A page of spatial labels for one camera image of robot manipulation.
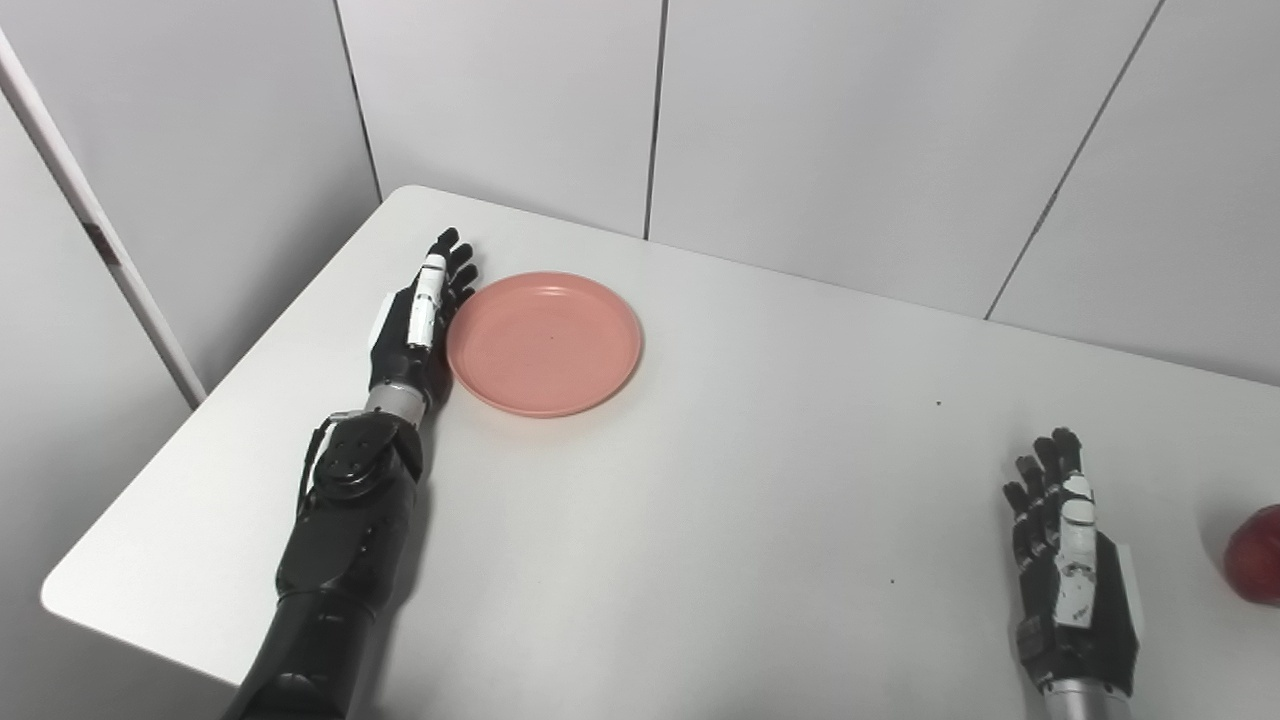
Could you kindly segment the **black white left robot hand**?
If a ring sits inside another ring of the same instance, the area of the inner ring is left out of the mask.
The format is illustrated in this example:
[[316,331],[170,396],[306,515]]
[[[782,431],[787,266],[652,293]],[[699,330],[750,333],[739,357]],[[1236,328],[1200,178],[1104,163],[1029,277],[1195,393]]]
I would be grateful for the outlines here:
[[479,272],[474,247],[454,227],[428,250],[413,279],[389,293],[375,323],[370,347],[370,387],[399,384],[422,393],[434,406],[451,392],[447,336],[460,309],[475,295]]

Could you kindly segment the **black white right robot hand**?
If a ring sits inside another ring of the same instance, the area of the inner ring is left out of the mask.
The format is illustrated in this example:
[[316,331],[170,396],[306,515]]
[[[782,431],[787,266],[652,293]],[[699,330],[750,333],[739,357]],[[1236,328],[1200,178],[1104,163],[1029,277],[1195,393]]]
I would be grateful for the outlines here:
[[1042,694],[1088,682],[1132,697],[1140,648],[1137,603],[1119,546],[1098,525],[1083,445],[1066,427],[1042,436],[1004,484],[1023,618],[1018,659]]

